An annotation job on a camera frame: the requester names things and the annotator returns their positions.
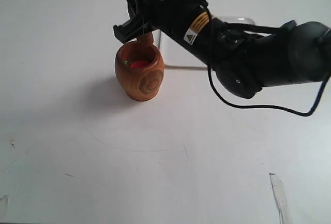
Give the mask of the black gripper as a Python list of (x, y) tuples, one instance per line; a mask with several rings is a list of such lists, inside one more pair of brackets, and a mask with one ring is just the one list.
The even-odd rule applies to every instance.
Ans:
[(121, 43), (161, 30), (204, 64), (238, 66), (246, 35), (213, 18), (206, 0), (126, 0), (130, 20), (113, 26)]

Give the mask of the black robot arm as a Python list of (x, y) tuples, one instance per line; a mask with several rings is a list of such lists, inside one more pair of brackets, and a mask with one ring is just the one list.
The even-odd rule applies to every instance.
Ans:
[(127, 0), (131, 19), (114, 26), (128, 42), (156, 29), (210, 65), (232, 94), (252, 98), (264, 87), (327, 82), (330, 33), (319, 22), (281, 27), (230, 24), (212, 17), (206, 0)]

